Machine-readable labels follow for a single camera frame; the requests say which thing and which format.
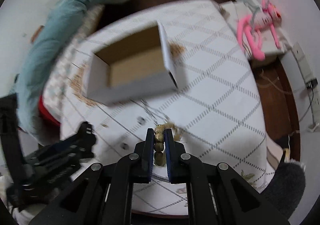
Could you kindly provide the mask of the red bedding under mattress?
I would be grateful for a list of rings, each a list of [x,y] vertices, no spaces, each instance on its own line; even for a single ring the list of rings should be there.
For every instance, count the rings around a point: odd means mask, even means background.
[[[43,120],[46,120],[48,123],[56,127],[60,127],[60,122],[57,121],[56,118],[54,118],[52,114],[49,113],[48,109],[44,106],[42,95],[39,98],[38,109],[40,117],[43,118]]]

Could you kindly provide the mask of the patterned white tablecloth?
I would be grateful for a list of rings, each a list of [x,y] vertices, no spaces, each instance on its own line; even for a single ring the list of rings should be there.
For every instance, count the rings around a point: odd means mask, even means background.
[[[188,153],[227,163],[259,192],[274,174],[251,67],[212,0],[159,5],[70,44],[43,103],[61,139],[92,124],[105,165],[164,124]]]

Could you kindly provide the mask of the white cardboard box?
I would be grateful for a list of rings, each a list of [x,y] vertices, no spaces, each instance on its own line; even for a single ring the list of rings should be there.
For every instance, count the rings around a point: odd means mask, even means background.
[[[84,97],[104,105],[178,90],[168,35],[154,20],[93,51],[82,78]]]

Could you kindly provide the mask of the brown plush item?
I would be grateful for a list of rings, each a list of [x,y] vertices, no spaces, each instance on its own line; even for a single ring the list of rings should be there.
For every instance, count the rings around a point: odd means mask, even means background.
[[[44,25],[40,25],[38,27],[38,29],[34,32],[34,34],[32,35],[32,37],[30,39],[31,44],[33,44],[35,42],[35,40],[37,39],[38,35],[41,33],[43,28],[44,28]]]

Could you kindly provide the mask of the checkered bed sheet mattress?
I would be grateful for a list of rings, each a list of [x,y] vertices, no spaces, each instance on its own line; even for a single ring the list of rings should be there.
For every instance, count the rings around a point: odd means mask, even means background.
[[[88,10],[83,23],[78,30],[78,34],[81,39],[90,36],[96,31],[104,8],[105,5],[96,5]]]

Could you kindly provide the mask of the white power strip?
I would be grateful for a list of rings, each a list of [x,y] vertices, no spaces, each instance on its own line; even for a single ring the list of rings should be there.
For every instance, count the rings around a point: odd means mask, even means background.
[[[300,74],[304,82],[305,95],[309,98],[309,105],[299,119],[302,122],[308,113],[312,114],[312,123],[308,125],[308,131],[319,132],[319,79],[315,77],[308,58],[298,42],[292,47],[292,54],[296,60]]]

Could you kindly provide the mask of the white side box stand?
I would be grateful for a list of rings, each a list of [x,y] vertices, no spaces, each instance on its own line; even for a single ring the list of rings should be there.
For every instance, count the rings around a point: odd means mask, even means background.
[[[280,22],[272,20],[261,7],[230,1],[220,5],[220,12],[248,59],[264,61],[291,48]]]

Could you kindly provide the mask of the pink panther plush toy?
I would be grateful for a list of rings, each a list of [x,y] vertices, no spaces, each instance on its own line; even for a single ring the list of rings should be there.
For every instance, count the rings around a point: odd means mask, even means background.
[[[276,47],[280,48],[279,38],[275,26],[282,21],[281,13],[270,0],[261,0],[261,8],[256,8],[252,14],[242,17],[237,25],[236,38],[243,51],[243,34],[245,34],[253,58],[259,61],[265,59],[262,51],[263,38],[261,32],[269,30],[272,34]]]

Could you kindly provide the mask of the teal duvet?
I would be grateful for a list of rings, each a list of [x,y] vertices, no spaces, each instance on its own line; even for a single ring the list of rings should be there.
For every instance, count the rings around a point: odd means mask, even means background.
[[[95,5],[119,4],[127,0],[61,0],[31,47],[20,74],[15,92],[20,127],[36,134],[41,130],[39,98],[49,78],[53,63],[81,26],[87,11]]]

